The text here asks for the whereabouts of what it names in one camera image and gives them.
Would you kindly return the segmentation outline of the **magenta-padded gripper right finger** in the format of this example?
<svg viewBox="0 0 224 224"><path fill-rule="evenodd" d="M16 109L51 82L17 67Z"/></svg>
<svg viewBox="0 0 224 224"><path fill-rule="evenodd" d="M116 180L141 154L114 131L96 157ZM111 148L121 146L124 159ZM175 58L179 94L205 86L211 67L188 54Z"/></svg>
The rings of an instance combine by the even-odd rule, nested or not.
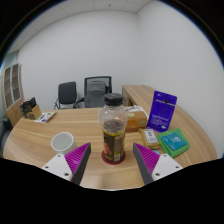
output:
<svg viewBox="0 0 224 224"><path fill-rule="evenodd" d="M182 169L182 166L168 154L159 155L137 143L133 144L133 154L145 185Z"/></svg>

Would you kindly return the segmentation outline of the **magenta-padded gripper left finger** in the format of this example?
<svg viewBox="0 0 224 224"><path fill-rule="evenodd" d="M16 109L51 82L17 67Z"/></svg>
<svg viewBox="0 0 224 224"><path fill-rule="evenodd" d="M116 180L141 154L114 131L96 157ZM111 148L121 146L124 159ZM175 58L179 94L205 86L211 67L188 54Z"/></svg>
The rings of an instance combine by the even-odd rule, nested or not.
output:
<svg viewBox="0 0 224 224"><path fill-rule="evenodd" d="M86 143L66 155L57 154L42 169L79 185L91 154L91 144Z"/></svg>

